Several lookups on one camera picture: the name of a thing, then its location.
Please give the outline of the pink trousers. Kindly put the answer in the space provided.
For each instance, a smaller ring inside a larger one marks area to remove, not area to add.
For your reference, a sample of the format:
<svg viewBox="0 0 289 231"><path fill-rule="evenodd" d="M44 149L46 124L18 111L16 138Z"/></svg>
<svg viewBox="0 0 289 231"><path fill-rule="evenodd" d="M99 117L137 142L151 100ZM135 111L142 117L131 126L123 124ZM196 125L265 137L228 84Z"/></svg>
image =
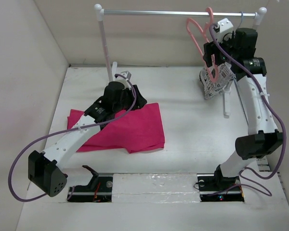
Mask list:
<svg viewBox="0 0 289 231"><path fill-rule="evenodd" d="M165 135L158 103L146 104L109 123L77 152L125 149L128 153L163 149Z"/></svg>

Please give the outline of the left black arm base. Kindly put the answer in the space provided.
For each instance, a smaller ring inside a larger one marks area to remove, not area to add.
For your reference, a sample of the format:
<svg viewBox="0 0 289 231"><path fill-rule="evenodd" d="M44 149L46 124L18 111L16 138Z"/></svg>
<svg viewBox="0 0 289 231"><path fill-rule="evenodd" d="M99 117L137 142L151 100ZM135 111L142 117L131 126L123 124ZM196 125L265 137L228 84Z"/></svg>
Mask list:
<svg viewBox="0 0 289 231"><path fill-rule="evenodd" d="M71 203L108 203L112 201L113 174L93 177L88 185L72 186L67 201Z"/></svg>

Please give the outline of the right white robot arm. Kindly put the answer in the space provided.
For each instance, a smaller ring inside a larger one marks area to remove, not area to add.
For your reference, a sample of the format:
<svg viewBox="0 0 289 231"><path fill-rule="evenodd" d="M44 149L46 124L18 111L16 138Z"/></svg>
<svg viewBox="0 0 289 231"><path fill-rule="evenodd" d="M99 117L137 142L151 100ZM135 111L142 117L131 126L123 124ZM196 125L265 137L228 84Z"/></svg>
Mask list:
<svg viewBox="0 0 289 231"><path fill-rule="evenodd" d="M204 45L204 60L207 66L230 64L236 83L241 89L241 98L248 120L247 136L238 137L235 151L222 164L218 165L210 184L216 189L234 187L240 174L249 168L256 158L263 158L281 148L275 169L267 177L272 178L278 171L286 152L286 128L269 104L266 89L267 70L263 58L255 57L258 33L251 28L231 31L225 39L221 26L212 24L209 32L212 42Z"/></svg>

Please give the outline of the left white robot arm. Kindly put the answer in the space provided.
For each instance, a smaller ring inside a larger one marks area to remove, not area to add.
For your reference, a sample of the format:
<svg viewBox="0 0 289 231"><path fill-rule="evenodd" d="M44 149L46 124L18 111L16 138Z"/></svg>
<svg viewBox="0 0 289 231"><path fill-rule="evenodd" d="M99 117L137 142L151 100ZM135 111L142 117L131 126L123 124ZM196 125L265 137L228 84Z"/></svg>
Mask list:
<svg viewBox="0 0 289 231"><path fill-rule="evenodd" d="M55 197L67 184L63 168L71 156L93 135L113 121L116 113L138 110L146 105L137 85L111 81L104 93L87 108L76 124L52 146L28 157L28 178L49 197Z"/></svg>

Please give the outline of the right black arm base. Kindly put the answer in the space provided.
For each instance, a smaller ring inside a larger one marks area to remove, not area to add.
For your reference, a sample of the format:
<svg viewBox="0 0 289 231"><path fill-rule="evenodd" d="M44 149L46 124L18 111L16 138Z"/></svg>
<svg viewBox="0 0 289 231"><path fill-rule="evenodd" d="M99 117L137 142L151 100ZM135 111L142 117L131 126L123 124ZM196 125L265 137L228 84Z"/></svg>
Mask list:
<svg viewBox="0 0 289 231"><path fill-rule="evenodd" d="M238 177L218 181L214 174L197 174L194 188L199 191L201 202L244 202Z"/></svg>

